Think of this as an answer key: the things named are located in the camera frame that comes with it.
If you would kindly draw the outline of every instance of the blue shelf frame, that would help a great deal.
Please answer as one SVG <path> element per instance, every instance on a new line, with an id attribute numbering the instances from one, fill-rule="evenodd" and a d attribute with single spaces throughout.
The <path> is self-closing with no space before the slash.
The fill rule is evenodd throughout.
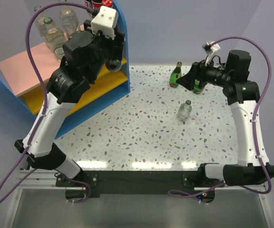
<path id="1" fill-rule="evenodd" d="M 127 24 L 125 21 L 124 14 L 119 6 L 117 0 L 114 0 L 114 8 L 118 11 L 118 25 L 121 31 L 124 31 L 126 34 L 126 41 L 124 47 L 124 58 L 126 58 L 127 63 L 124 64 L 121 68 L 121 71 L 127 76 L 127 81 L 120 84 L 116 88 L 102 95 L 95 101 L 89 103 L 78 111 L 74 112 L 70 116 L 68 116 L 63 125 L 61 126 L 56 138 L 61 137 L 68 131 L 72 130 L 82 122 L 86 121 L 93 115 L 102 111 L 115 101 L 119 100 L 123 96 L 130 93 L 130 82 L 129 82 L 129 59 L 128 59 L 128 45 L 127 45 Z M 2 71 L 0 70 L 0 98 L 5 98 L 7 96 L 7 100 L 14 102 L 16 109 L 11 110 L 11 114 L 15 114 L 18 111 L 23 112 L 27 118 L 31 120 L 35 120 L 36 116 L 29 110 L 29 108 L 19 99 L 17 98 L 11 91 L 10 86 L 7 83 Z"/>

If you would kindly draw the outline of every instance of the bottle cap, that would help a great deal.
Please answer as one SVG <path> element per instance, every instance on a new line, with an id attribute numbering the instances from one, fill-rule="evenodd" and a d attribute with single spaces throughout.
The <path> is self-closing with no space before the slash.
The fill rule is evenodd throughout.
<path id="1" fill-rule="evenodd" d="M 41 6 L 36 6 L 35 8 L 34 8 L 34 11 L 37 11 L 38 9 L 40 9 L 41 8 Z"/>
<path id="2" fill-rule="evenodd" d="M 113 7 L 113 0 L 103 0 L 102 1 L 102 6 L 106 6 L 106 7 Z"/>
<path id="3" fill-rule="evenodd" d="M 44 24 L 50 24 L 50 23 L 52 23 L 52 19 L 51 18 L 45 18 L 44 19 Z"/>

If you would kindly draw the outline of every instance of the shelf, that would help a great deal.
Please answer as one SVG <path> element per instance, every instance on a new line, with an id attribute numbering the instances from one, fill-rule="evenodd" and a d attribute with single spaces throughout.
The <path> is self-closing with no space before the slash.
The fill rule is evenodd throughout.
<path id="1" fill-rule="evenodd" d="M 45 43 L 31 48 L 31 53 L 44 82 L 59 68 L 60 62 L 47 48 Z M 0 62 L 0 69 L 5 76 L 13 94 L 19 97 L 39 86 L 39 80 L 29 61 L 27 51 L 18 53 Z"/>
<path id="2" fill-rule="evenodd" d="M 80 101 L 75 105 L 69 114 L 79 110 L 125 81 L 127 81 L 127 77 L 121 71 L 116 73 L 108 73 L 108 70 L 107 72 L 102 70 L 100 73 L 100 78 L 98 78 L 96 83 L 91 85 L 90 89 L 82 95 Z M 23 98 L 33 114 L 39 113 L 44 100 L 44 95 L 40 87 L 24 94 Z"/>

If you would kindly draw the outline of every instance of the speckled white surface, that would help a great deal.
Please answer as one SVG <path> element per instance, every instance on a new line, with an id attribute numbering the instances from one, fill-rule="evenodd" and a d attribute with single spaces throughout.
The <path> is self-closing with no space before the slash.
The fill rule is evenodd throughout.
<path id="1" fill-rule="evenodd" d="M 236 163 L 237 138 L 221 88 L 200 95 L 171 88 L 174 66 L 130 66 L 131 93 L 77 126 L 56 144 L 83 169 L 196 170 L 204 162 Z M 185 74 L 189 67 L 183 66 Z M 176 113 L 185 100 L 192 113 Z"/>

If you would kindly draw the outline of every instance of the water bottle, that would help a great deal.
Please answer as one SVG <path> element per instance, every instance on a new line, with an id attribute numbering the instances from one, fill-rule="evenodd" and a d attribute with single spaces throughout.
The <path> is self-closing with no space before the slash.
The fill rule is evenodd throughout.
<path id="1" fill-rule="evenodd" d="M 37 11 L 40 8 L 41 8 L 41 6 L 36 6 L 34 8 L 34 11 Z M 39 30 L 39 33 L 40 33 L 41 37 L 43 38 L 43 41 L 46 43 L 46 32 L 51 27 L 55 26 L 55 23 L 51 22 L 50 24 L 45 24 L 44 23 L 45 18 L 47 18 L 47 16 L 43 12 L 40 13 L 39 16 L 37 17 L 37 20 L 36 20 L 36 26 Z"/>
<path id="2" fill-rule="evenodd" d="M 183 122 L 189 118 L 192 112 L 191 101 L 187 100 L 185 103 L 181 104 L 177 113 L 177 118 L 179 121 Z"/>
<path id="3" fill-rule="evenodd" d="M 53 23 L 51 18 L 45 18 L 44 23 L 46 25 L 50 25 Z M 47 32 L 46 32 L 46 41 L 47 45 L 50 48 L 50 50 L 55 54 L 58 60 L 61 60 L 64 56 L 63 51 L 63 43 L 66 42 L 66 37 L 64 36 L 64 33 L 61 29 L 59 29 L 56 25 L 52 26 Z"/>
<path id="4" fill-rule="evenodd" d="M 72 8 L 68 6 L 63 6 L 62 11 L 60 12 L 60 20 L 63 28 L 65 29 L 67 38 L 69 38 L 72 33 L 76 31 L 81 31 L 77 15 Z"/>

